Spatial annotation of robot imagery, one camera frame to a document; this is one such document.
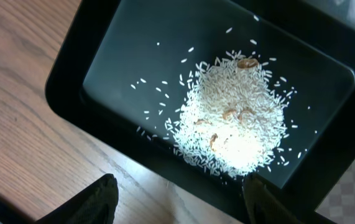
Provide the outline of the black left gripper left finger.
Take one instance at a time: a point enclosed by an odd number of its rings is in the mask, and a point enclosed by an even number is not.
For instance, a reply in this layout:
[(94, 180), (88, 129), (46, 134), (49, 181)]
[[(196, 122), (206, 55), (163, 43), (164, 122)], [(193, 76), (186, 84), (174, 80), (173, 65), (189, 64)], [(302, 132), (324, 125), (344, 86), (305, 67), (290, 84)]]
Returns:
[(49, 224), (113, 224), (118, 201), (117, 179), (112, 174), (105, 174), (36, 222)]

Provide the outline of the black waste tray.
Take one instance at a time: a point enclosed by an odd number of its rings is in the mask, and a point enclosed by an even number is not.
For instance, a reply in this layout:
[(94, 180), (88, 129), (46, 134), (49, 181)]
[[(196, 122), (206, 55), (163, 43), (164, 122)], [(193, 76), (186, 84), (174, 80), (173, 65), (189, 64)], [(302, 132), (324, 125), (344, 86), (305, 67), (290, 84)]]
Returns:
[(243, 179), (214, 176), (137, 132), (158, 93), (137, 93), (140, 79), (172, 83), (201, 61), (241, 49), (269, 59), (281, 89), (296, 89), (284, 110), (284, 148), (303, 151), (294, 167), (265, 182), (301, 217), (314, 213), (355, 158), (355, 26), (305, 1), (82, 1), (50, 72), (51, 109), (82, 130), (210, 205), (247, 222)]

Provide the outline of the pile of rice grains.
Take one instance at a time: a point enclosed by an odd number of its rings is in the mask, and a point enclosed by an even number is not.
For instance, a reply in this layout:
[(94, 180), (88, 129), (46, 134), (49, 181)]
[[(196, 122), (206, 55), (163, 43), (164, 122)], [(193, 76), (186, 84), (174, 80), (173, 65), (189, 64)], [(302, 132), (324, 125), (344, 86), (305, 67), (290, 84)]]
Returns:
[(158, 93), (154, 109), (144, 111), (152, 128), (137, 132), (175, 157), (214, 176), (244, 177), (261, 168), (275, 173), (294, 167), (304, 152), (284, 148), (282, 141), (297, 125), (284, 110), (296, 89), (281, 89), (285, 77), (267, 69), (269, 59), (241, 49), (214, 62), (201, 61), (178, 79), (183, 98), (172, 96), (172, 83), (160, 86), (145, 79), (132, 84), (137, 93)]

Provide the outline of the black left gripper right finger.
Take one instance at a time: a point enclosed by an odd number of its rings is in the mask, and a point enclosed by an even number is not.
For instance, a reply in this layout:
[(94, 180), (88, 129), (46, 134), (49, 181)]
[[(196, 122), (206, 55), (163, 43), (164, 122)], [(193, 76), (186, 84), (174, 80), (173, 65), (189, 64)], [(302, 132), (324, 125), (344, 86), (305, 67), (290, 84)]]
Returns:
[(268, 190), (266, 185), (250, 173), (243, 179), (243, 196), (251, 224), (300, 224), (290, 212)]

